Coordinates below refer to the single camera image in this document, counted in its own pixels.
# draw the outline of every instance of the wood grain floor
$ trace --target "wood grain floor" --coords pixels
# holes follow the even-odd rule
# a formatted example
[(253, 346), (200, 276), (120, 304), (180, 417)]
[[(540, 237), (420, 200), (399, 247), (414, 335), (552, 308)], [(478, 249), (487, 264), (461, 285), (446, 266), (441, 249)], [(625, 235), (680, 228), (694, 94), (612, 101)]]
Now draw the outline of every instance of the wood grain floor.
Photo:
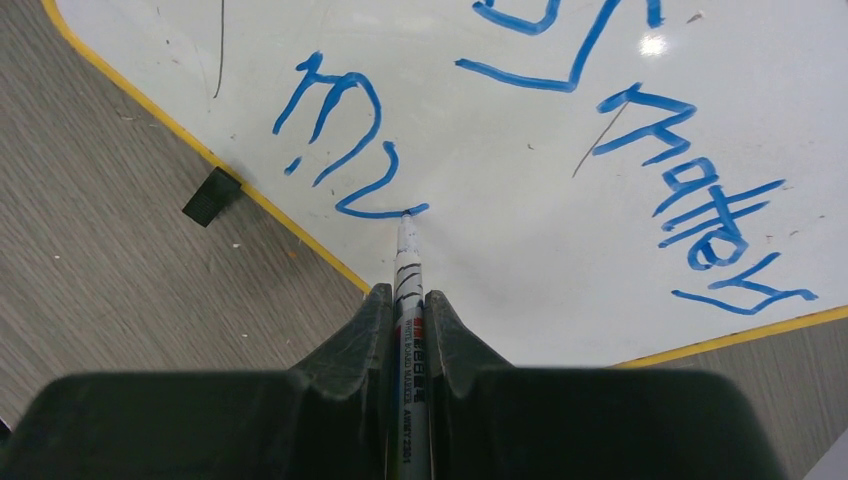
[[(205, 161), (37, 0), (0, 5), (0, 417), (74, 371), (286, 368), (347, 320), (361, 292), (251, 201), (185, 218)], [(848, 428), (846, 356), (840, 320), (668, 366), (735, 380), (802, 478)]]

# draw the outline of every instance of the whiteboard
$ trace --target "whiteboard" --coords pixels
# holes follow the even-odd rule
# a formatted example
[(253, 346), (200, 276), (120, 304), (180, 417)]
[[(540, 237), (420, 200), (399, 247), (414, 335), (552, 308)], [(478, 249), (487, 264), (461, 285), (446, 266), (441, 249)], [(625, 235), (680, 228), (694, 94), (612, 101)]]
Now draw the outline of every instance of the whiteboard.
[(843, 0), (46, 6), (358, 285), (413, 209), (425, 288), (514, 363), (848, 315)]

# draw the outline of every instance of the handwritten word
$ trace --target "handwritten word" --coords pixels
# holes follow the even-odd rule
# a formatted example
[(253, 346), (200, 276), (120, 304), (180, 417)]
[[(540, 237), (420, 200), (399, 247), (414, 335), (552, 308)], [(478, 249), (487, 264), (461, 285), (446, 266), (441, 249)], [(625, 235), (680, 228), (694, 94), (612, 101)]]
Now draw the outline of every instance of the handwritten word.
[[(616, 7), (618, 7), (619, 3), (621, 3), (621, 0), (606, 0), (601, 6), (601, 10), (598, 12), (595, 22), (592, 24), (591, 28), (589, 28), (589, 32), (586, 34), (583, 44), (580, 45), (580, 49), (577, 50), (577, 55), (571, 64), (571, 71), (568, 74), (568, 80), (552, 80), (518, 75), (506, 72), (485, 63), (468, 60), (466, 58), (461, 58), (454, 63), (460, 68), (485, 75), (502, 83), (515, 85), (516, 87), (571, 93), (577, 89), (577, 86), (580, 84), (580, 75), (583, 73), (583, 67), (586, 65), (586, 61), (589, 59), (592, 49), (595, 48), (595, 43), (597, 43), (598, 38), (604, 32), (607, 22)], [(663, 22), (660, 0), (646, 0), (646, 4), (648, 10), (648, 26), (651, 28), (659, 27)], [(501, 13), (495, 10), (494, 7), (494, 0), (486, 0), (485, 3), (477, 2), (472, 6), (475, 12), (495, 25), (526, 35), (538, 35), (550, 28), (550, 26), (556, 21), (560, 2), (559, 0), (548, 0), (544, 18), (535, 23)]]
[[(641, 83), (636, 83), (627, 90), (621, 91), (619, 93), (616, 93), (615, 95), (610, 96), (598, 105), (598, 112), (602, 114), (609, 113), (615, 110), (616, 108), (619, 108), (626, 102), (631, 102), (637, 105), (644, 105), (667, 110), (669, 112), (675, 113), (675, 115), (668, 117), (665, 120), (661, 120), (657, 123), (654, 123), (652, 125), (638, 128), (626, 135), (616, 138), (615, 140), (611, 140), (602, 145), (598, 145), (593, 149), (593, 155), (604, 155), (606, 153), (615, 151), (625, 145), (629, 145), (639, 139), (648, 136), (655, 137), (656, 139), (668, 145), (669, 148), (664, 152), (660, 153), (659, 155), (646, 160), (642, 163), (642, 166), (663, 162), (672, 157), (676, 157), (689, 149), (691, 143), (683, 137), (672, 133), (669, 130), (669, 127), (681, 124), (686, 120), (692, 118), (695, 115), (697, 108), (694, 105), (690, 105), (679, 100), (662, 97), (660, 95), (643, 93), (640, 90), (641, 87)], [(698, 169), (700, 171), (701, 176), (699, 178), (688, 181), (681, 181), (679, 179), (679, 175), (681, 175), (682, 173), (695, 169)], [(785, 180), (775, 180), (773, 182), (769, 182), (759, 187), (748, 190), (747, 192), (726, 196), (722, 190), (721, 185), (716, 184), (716, 182), (718, 182), (719, 180), (719, 175), (716, 173), (715, 165), (713, 165), (713, 163), (706, 157), (698, 157), (694, 160), (690, 160), (688, 162), (677, 165), (664, 172), (662, 174), (662, 177), (665, 181), (665, 184), (671, 189), (672, 193), (667, 199), (662, 201), (657, 206), (657, 208), (654, 210), (654, 217), (665, 212), (669, 207), (671, 207), (681, 198), (687, 195), (691, 195), (699, 190), (706, 189), (706, 192), (710, 195), (712, 199), (711, 201), (704, 203), (703, 205), (696, 207), (689, 212), (686, 212), (682, 215), (678, 215), (677, 217), (666, 221), (662, 225), (663, 231), (672, 231), (675, 227), (682, 224), (683, 222), (691, 220), (711, 210), (715, 211), (716, 218), (702, 222), (681, 233), (673, 235), (663, 240), (658, 245), (659, 248), (666, 248), (669, 245), (677, 243), (683, 239), (699, 234), (704, 230), (710, 229), (712, 227), (717, 227), (714, 230), (710, 230), (704, 233), (703, 236), (689, 248), (689, 252), (687, 254), (687, 263), (689, 264), (689, 267), (691, 269), (696, 271), (708, 270), (712, 267), (726, 267), (737, 263), (742, 258), (742, 254), (744, 254), (745, 251), (748, 249), (749, 244), (743, 238), (742, 232), (739, 226), (737, 225), (736, 220), (759, 211), (760, 209), (768, 205), (769, 202), (759, 202), (750, 207), (743, 208), (735, 212), (731, 211), (730, 206), (733, 203), (740, 202), (742, 200), (747, 200), (757, 195), (761, 195), (771, 190), (774, 190), (775, 188), (783, 185), (783, 183), (785, 182)], [(720, 257), (718, 254), (716, 254), (716, 251), (713, 248), (713, 242), (715, 241), (726, 242), (727, 244), (733, 247), (733, 251), (729, 255), (727, 255), (726, 258)], [(680, 298), (714, 305), (721, 309), (740, 315), (754, 315), (765, 307), (771, 305), (772, 303), (789, 297), (799, 296), (807, 301), (815, 300), (816, 298), (818, 298), (814, 293), (806, 289), (777, 290), (761, 283), (748, 280), (749, 277), (756, 274), (763, 268), (767, 267), (779, 256), (780, 253), (778, 252), (770, 253), (748, 270), (745, 270), (744, 272), (727, 280), (713, 282), (707, 286), (709, 290), (719, 290), (727, 287), (743, 288), (757, 293), (762, 293), (768, 297), (751, 308), (742, 308), (730, 305), (714, 298), (706, 297), (703, 295), (695, 295), (680, 290), (672, 290), (671, 293), (672, 295), (675, 295)]]
[[(295, 67), (295, 70), (298, 72), (306, 72), (303, 76), (303, 80), (300, 81), (297, 88), (295, 88), (294, 93), (289, 99), (286, 107), (283, 109), (280, 116), (277, 118), (277, 121), (274, 122), (274, 127), (271, 132), (274, 135), (280, 133), (280, 129), (286, 123), (289, 116), (291, 116), (292, 112), (294, 112), (295, 107), (297, 106), (300, 99), (303, 97), (303, 94), (306, 93), (310, 87), (315, 84), (323, 84), (323, 85), (331, 85), (327, 96), (324, 98), (324, 103), (321, 106), (321, 110), (318, 112), (318, 118), (315, 121), (315, 128), (312, 130), (312, 137), (309, 139), (309, 144), (314, 143), (318, 137), (321, 136), (321, 132), (324, 129), (324, 123), (327, 121), (327, 117), (333, 111), (334, 108), (339, 104), (342, 95), (352, 88), (362, 88), (365, 94), (368, 96), (368, 100), (371, 102), (371, 106), (374, 109), (374, 117), (371, 122), (371, 126), (368, 128), (368, 131), (363, 135), (363, 137), (356, 142), (356, 145), (342, 155), (341, 158), (336, 160), (327, 166), (321, 173), (315, 177), (315, 181), (312, 183), (313, 187), (318, 186), (324, 179), (332, 174), (337, 169), (344, 166), (347, 162), (352, 160), (355, 156), (357, 156), (366, 146), (368, 146), (371, 141), (377, 136), (377, 132), (380, 130), (380, 124), (382, 123), (383, 115), (382, 115), (382, 106), (380, 105), (380, 99), (377, 97), (377, 92), (374, 90), (374, 86), (371, 85), (371, 81), (368, 78), (358, 72), (348, 72), (344, 75), (323, 75), (318, 73), (318, 69), (321, 67), (321, 62), (323, 61), (324, 56), (321, 52), (315, 52), (309, 56), (306, 61), (300, 63)], [(397, 156), (397, 152), (395, 151), (395, 145), (392, 142), (383, 142), (383, 150), (386, 152), (386, 155), (389, 158), (389, 168), (386, 171), (386, 174), (377, 180), (374, 183), (366, 185), (365, 187), (360, 188), (359, 190), (353, 192), (352, 194), (344, 197), (338, 203), (336, 203), (336, 210), (338, 212), (344, 213), (346, 215), (351, 215), (359, 218), (369, 218), (369, 219), (380, 219), (380, 218), (397, 218), (403, 216), (403, 214), (410, 213), (412, 215), (417, 215), (424, 210), (427, 210), (430, 206), (426, 203), (422, 203), (415, 207), (404, 209), (404, 210), (393, 210), (386, 212), (363, 212), (359, 210), (354, 210), (349, 208), (349, 205), (356, 200), (368, 195), (369, 193), (373, 193), (380, 188), (387, 185), (392, 181), (395, 174), (397, 173), (399, 160)], [(292, 161), (292, 163), (284, 170), (285, 175), (291, 175), (300, 165), (301, 157), (297, 157)]]

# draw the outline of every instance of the whiteboard marker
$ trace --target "whiteboard marker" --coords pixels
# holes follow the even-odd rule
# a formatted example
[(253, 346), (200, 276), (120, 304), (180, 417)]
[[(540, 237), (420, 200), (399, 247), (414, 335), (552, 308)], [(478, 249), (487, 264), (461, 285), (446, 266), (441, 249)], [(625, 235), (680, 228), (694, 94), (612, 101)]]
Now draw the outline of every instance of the whiteboard marker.
[(395, 257), (395, 388), (388, 478), (430, 480), (430, 423), (425, 392), (424, 288), (418, 233), (409, 211), (398, 227)]

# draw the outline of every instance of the yellow border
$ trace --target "yellow border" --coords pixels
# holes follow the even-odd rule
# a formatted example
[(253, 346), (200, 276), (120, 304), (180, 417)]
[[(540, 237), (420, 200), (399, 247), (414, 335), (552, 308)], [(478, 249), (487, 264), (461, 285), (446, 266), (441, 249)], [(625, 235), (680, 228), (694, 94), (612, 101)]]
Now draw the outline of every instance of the yellow border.
[[(120, 87), (126, 93), (129, 94), (130, 97), (135, 99), (142, 107), (147, 109), (148, 112), (153, 114), (160, 122), (170, 128), (178, 137), (182, 138), (183, 141), (188, 143), (191, 148), (195, 149), (203, 158), (205, 158), (209, 163), (215, 165), (217, 167), (221, 167), (226, 170), (228, 173), (238, 178), (239, 181), (242, 182), (242, 190), (252, 198), (256, 203), (258, 203), (262, 208), (268, 211), (274, 218), (276, 218), (280, 223), (285, 225), (286, 228), (291, 230), (292, 233), (297, 235), (304, 243), (309, 245), (310, 248), (318, 252), (324, 260), (327, 261), (330, 265), (333, 266), (336, 270), (338, 270), (342, 275), (345, 276), (348, 280), (350, 280), (357, 288), (362, 290), (363, 292), (367, 292), (370, 290), (370, 287), (367, 283), (365, 283), (361, 278), (359, 278), (353, 271), (348, 268), (344, 263), (342, 263), (339, 259), (334, 257), (326, 248), (324, 248), (321, 244), (315, 241), (306, 231), (300, 226), (298, 226), (292, 219), (290, 219), (286, 214), (284, 214), (280, 209), (274, 206), (273, 203), (268, 201), (267, 198), (262, 196), (258, 190), (253, 188), (253, 186), (244, 182), (244, 180), (239, 177), (232, 169), (230, 169), (227, 164), (225, 164), (220, 158), (215, 156), (215, 154), (204, 147), (194, 136), (188, 132), (185, 128), (179, 125), (174, 119), (169, 117), (159, 106), (154, 104), (147, 98), (139, 89), (133, 86), (127, 79), (121, 76), (114, 68), (112, 68), (105, 60), (100, 58), (97, 53), (94, 52), (91, 48), (89, 48), (85, 43), (82, 42), (74, 32), (71, 31), (68, 24), (65, 23), (65, 20), (62, 18), (62, 15), (59, 13), (59, 8), (56, 6), (56, 0), (42, 0), (42, 5), (44, 9), (47, 11), (47, 15), (50, 17), (50, 21), (53, 22), (53, 25), (59, 30), (59, 33), (65, 37), (65, 40), (71, 44), (71, 46), (80, 53), (86, 60), (88, 60), (92, 65), (97, 67), (98, 70), (103, 72), (109, 80), (111, 80), (115, 85)], [(735, 345), (737, 343), (747, 342), (750, 340), (756, 340), (758, 338), (768, 337), (770, 335), (776, 335), (779, 333), (789, 332), (791, 330), (796, 330), (803, 327), (810, 327), (813, 325), (818, 325), (821, 323), (831, 322), (833, 320), (839, 320), (841, 318), (848, 317), (848, 305), (843, 307), (837, 307), (830, 310), (825, 310), (818, 313), (813, 313), (810, 315), (804, 315), (802, 317), (793, 318), (791, 320), (785, 320), (783, 322), (773, 323), (771, 325), (766, 325), (764, 327), (754, 328), (752, 330), (747, 330), (744, 332), (734, 333), (731, 335), (726, 335), (724, 337), (715, 338), (712, 340), (707, 340), (705, 342), (696, 343), (694, 345), (689, 345), (686, 347), (677, 348), (674, 350), (669, 350), (667, 352), (658, 353), (655, 355), (650, 355), (647, 357), (637, 358), (636, 360), (630, 360), (628, 362), (621, 363), (617, 365), (617, 367), (645, 367), (648, 365), (655, 365), (657, 363), (668, 362), (671, 360), (676, 360), (682, 357), (688, 357), (690, 355), (695, 355), (698, 353), (708, 352), (710, 350), (716, 350), (719, 348), (727, 347), (730, 345)]]

